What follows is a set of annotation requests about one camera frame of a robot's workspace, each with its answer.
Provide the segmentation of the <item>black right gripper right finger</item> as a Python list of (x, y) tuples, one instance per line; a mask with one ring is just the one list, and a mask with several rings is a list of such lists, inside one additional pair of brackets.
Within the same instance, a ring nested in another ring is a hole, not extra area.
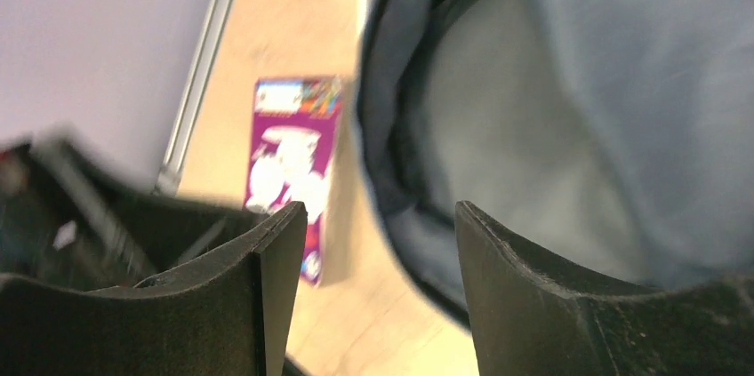
[(751, 278), (647, 288), (577, 265), (468, 201), (455, 211), (481, 374), (752, 374)]

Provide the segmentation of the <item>blue fabric backpack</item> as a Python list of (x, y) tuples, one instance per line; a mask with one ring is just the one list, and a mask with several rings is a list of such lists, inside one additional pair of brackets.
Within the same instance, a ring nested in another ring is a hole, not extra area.
[(753, 270), (753, 0), (372, 0), (356, 117), (389, 243), (459, 324), (459, 201), (635, 284)]

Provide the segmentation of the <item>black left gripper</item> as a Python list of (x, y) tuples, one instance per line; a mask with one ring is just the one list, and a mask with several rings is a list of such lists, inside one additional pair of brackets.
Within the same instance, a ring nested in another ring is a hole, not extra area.
[(1, 150), (1, 270), (93, 291), (135, 286), (254, 228), (258, 213), (162, 196), (68, 140)]

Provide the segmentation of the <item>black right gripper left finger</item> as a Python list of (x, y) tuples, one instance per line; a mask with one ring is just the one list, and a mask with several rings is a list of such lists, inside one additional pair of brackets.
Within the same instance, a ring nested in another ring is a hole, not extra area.
[(250, 231), (134, 288), (1, 278), (4, 375), (280, 375), (307, 213)]

